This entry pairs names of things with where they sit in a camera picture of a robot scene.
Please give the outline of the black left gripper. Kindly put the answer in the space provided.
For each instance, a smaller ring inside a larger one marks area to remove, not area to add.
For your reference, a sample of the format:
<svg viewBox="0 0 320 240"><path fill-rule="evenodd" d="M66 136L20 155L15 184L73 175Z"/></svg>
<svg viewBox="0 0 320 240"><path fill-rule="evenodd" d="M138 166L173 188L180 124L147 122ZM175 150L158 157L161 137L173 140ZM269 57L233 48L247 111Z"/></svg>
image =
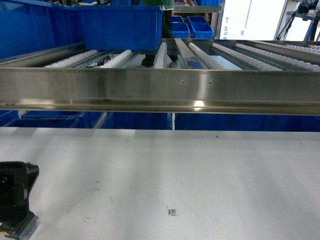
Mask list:
<svg viewBox="0 0 320 240"><path fill-rule="evenodd" d="M36 164L22 161L0 163L0 222L17 224L26 219L31 211L29 195L39 176Z"/></svg>

